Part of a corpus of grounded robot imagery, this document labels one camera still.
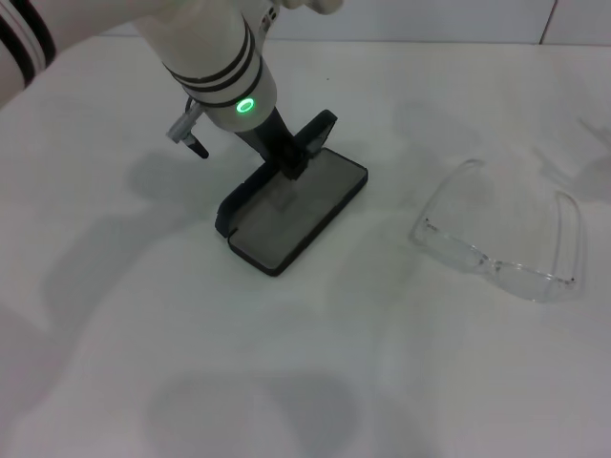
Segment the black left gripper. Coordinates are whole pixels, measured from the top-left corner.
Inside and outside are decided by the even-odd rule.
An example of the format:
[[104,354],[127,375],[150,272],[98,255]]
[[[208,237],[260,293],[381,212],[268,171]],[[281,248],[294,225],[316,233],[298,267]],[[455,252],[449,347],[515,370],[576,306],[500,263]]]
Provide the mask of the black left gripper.
[[296,180],[306,169],[308,151],[295,143],[277,108],[258,127],[237,133],[265,162],[280,166],[283,174]]

